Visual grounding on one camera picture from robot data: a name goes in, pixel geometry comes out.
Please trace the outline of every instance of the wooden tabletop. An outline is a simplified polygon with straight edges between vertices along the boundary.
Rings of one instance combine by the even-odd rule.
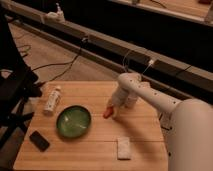
[[[42,114],[49,93],[56,85],[62,87],[62,98],[52,117]],[[139,99],[133,109],[122,108],[116,120],[104,119],[107,100],[117,87],[116,82],[50,82],[43,90],[35,116],[14,164],[16,171],[167,171],[167,153],[154,108]],[[58,114],[71,105],[82,105],[92,115],[86,135],[75,140],[58,136]],[[29,140],[37,130],[50,147],[40,152]],[[131,160],[117,160],[117,138],[131,140]]]

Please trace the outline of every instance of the chair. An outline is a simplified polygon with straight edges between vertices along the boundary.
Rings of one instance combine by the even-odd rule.
[[[2,69],[10,70],[11,74],[2,76]],[[0,139],[0,150],[17,127],[26,133],[24,122],[31,119],[33,113],[22,113],[29,97],[42,94],[40,84],[35,83],[37,80],[38,76],[24,62],[13,41],[0,4],[0,128],[7,127]]]

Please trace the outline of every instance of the smartphone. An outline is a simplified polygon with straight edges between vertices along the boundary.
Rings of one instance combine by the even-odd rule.
[[[50,146],[50,143],[38,131],[30,135],[30,141],[42,152]]]

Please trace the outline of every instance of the green bowl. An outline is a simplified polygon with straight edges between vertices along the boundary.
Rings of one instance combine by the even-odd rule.
[[[85,134],[91,123],[90,112],[82,106],[71,106],[58,116],[58,133],[67,138],[76,138]]]

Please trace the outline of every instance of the bottle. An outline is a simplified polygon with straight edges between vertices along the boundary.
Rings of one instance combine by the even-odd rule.
[[[56,3],[59,22],[65,22],[64,12],[61,10],[59,3]]]
[[[61,97],[61,87],[56,86],[50,93],[49,98],[44,106],[43,113],[45,115],[52,115]]]

